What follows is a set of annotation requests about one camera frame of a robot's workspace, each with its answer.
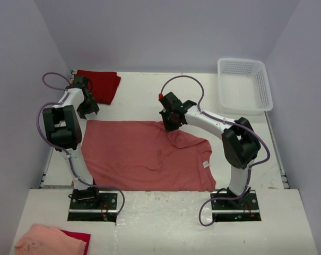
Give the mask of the salmon pink t shirt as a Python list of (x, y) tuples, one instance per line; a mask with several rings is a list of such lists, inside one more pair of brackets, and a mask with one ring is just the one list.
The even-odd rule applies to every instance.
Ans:
[(82, 154), (98, 185), (125, 191), (213, 191), (212, 148), (162, 122), (97, 121), (86, 124)]

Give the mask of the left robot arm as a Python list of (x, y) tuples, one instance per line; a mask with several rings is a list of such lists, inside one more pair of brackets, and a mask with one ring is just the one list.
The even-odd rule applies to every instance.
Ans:
[(38, 131), (42, 133), (39, 123), (42, 116), (45, 135), (41, 137), (63, 156), (71, 172), (74, 190), (70, 199), (90, 209), (100, 205), (101, 196), (81, 152), (79, 120), (86, 120), (87, 115), (99, 112), (92, 88), (93, 83), (88, 77), (75, 77), (73, 83), (63, 89), (59, 102), (47, 103), (36, 119)]

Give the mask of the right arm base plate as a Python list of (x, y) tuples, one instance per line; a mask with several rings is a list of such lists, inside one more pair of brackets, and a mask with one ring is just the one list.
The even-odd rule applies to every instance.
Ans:
[(251, 190), (240, 202), (213, 200), (211, 209), (213, 220), (216, 223), (260, 222), (262, 220), (255, 190)]

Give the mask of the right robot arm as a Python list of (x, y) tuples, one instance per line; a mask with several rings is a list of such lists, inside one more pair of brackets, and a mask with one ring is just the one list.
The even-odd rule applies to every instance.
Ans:
[(231, 208), (238, 209), (246, 203), (249, 190), (250, 166), (261, 148), (259, 140), (245, 118), (228, 123), (217, 121), (216, 115), (208, 117), (201, 113), (197, 103), (187, 100), (181, 102), (172, 92), (159, 95), (163, 110), (160, 112), (167, 132), (183, 125), (198, 127), (222, 141), (224, 156), (231, 165), (231, 178), (227, 188), (227, 202)]

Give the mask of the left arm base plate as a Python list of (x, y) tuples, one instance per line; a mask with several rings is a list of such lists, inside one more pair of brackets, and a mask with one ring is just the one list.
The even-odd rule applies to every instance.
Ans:
[(99, 191), (87, 193), (83, 197), (76, 190), (69, 194), (70, 206), (67, 221), (69, 222), (112, 222), (117, 221), (116, 192)]

